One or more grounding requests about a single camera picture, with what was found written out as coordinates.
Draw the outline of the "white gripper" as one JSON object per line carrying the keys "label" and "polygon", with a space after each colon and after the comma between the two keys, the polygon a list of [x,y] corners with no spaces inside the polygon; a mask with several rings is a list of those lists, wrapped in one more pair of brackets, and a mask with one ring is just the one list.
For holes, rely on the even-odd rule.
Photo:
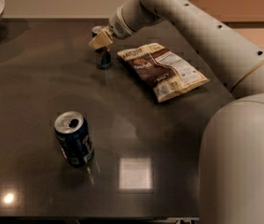
{"label": "white gripper", "polygon": [[108,26],[95,26],[92,28],[93,38],[89,42],[89,46],[92,49],[97,50],[111,45],[114,41],[113,36],[119,39],[125,39],[134,34],[134,31],[123,19],[122,7],[118,7],[112,13],[108,20]]}

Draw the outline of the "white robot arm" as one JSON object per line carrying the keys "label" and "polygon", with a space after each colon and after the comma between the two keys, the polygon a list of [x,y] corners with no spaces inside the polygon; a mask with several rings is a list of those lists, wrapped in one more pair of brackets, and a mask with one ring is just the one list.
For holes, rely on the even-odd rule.
{"label": "white robot arm", "polygon": [[90,46],[169,21],[233,95],[210,119],[199,157],[201,224],[264,224],[264,49],[188,0],[131,0]]}

